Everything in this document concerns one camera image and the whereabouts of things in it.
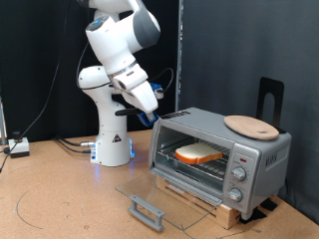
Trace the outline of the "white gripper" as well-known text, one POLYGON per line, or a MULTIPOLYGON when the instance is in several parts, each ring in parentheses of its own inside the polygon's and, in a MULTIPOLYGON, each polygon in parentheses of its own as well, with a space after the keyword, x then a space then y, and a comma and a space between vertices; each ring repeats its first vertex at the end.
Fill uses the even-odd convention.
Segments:
POLYGON ((122 92, 127 103, 148 114, 149 121, 156 120, 153 111, 158 108, 158 100, 148 82, 147 73, 139 64, 115 75, 113 84, 122 92))

